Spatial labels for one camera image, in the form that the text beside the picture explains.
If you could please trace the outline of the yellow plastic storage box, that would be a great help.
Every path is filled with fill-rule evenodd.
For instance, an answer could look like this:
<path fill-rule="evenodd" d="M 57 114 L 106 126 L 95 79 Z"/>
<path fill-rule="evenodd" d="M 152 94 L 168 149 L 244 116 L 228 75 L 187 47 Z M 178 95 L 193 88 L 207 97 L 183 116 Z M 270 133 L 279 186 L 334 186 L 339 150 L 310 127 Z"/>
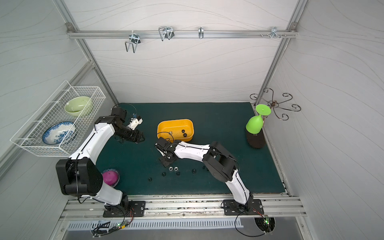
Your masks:
<path fill-rule="evenodd" d="M 183 137 L 184 133 L 182 133 L 182 130 L 185 130 L 185 133 L 188 135 L 186 138 Z M 162 137 L 171 143 L 175 140 L 189 142 L 193 139 L 194 133 L 194 124 L 189 119 L 163 121 L 158 124 L 157 128 L 158 139 Z"/>

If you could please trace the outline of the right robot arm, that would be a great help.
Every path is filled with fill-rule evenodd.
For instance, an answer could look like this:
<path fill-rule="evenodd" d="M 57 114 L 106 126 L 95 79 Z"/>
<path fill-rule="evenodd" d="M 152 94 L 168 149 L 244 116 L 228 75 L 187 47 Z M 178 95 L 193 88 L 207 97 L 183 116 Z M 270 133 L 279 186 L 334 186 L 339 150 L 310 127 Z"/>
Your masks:
<path fill-rule="evenodd" d="M 254 198 L 240 177 L 237 160 L 220 143 L 195 145 L 160 137 L 155 147 L 162 155 L 159 160 L 165 168 L 178 159 L 202 162 L 215 179 L 227 185 L 237 204 L 245 210 L 252 208 Z"/>

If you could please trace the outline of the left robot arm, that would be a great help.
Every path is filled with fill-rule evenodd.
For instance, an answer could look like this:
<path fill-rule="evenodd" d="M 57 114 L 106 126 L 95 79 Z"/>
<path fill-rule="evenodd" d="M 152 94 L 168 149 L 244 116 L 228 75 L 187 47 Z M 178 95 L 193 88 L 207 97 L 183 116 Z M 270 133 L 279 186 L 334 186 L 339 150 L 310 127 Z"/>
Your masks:
<path fill-rule="evenodd" d="M 92 132 L 69 158 L 57 162 L 56 172 L 63 195 L 129 208 L 128 196 L 105 183 L 96 167 L 97 159 L 111 137 L 117 136 L 136 144 L 145 140 L 143 133 L 137 130 L 143 119 L 134 115 L 126 126 L 126 116 L 126 110 L 113 107 L 109 116 L 96 120 Z"/>

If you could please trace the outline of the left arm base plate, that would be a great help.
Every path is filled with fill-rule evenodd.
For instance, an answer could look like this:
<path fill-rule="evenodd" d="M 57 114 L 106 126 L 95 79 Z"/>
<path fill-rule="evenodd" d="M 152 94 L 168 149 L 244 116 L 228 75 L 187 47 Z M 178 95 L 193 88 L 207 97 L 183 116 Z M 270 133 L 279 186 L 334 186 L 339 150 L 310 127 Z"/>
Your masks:
<path fill-rule="evenodd" d="M 105 205 L 104 218 L 143 217 L 146 209 L 146 201 L 129 201 L 123 205 Z"/>

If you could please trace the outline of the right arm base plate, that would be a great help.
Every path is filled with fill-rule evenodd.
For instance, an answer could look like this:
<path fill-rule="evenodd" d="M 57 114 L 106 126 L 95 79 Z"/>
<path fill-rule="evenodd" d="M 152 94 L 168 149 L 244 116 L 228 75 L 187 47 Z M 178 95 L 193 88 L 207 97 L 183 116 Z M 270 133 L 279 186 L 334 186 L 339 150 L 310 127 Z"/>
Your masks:
<path fill-rule="evenodd" d="M 237 216 L 238 214 L 260 216 L 265 214 L 262 201 L 259 199 L 252 200 L 248 207 L 237 203 L 235 200 L 223 200 L 221 208 L 224 210 L 225 216 Z"/>

